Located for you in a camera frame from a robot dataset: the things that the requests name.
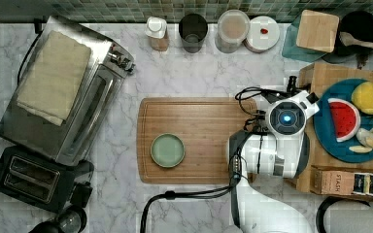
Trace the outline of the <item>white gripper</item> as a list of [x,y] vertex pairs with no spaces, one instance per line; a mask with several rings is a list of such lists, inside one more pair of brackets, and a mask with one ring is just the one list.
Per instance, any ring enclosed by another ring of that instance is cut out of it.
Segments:
[[266,96],[269,102],[264,120],[307,120],[316,114],[319,98],[315,93],[309,93],[302,90],[290,97],[284,97],[283,94],[269,94]]

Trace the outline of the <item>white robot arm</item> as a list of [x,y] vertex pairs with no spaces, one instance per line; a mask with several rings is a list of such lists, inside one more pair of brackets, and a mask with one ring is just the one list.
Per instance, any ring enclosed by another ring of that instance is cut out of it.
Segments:
[[307,217],[272,192],[298,177],[309,160],[307,122],[320,110],[305,90],[267,105],[254,127],[226,144],[231,221],[242,233],[314,233]]

